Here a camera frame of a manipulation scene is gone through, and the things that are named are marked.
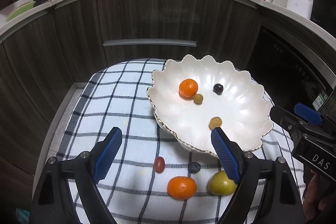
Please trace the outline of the person's right hand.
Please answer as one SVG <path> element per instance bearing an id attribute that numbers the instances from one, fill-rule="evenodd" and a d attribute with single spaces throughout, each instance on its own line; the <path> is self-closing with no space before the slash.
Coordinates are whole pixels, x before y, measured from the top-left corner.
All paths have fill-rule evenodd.
<path id="1" fill-rule="evenodd" d="M 319 191 L 319 182 L 321 176 L 314 170 L 310 170 L 313 175 L 308 184 L 306 184 L 305 193 L 303 196 L 303 213 L 305 223 L 312 221 L 318 212 L 323 212 L 329 205 L 335 203 L 335 190 L 326 192 L 323 196 Z"/>

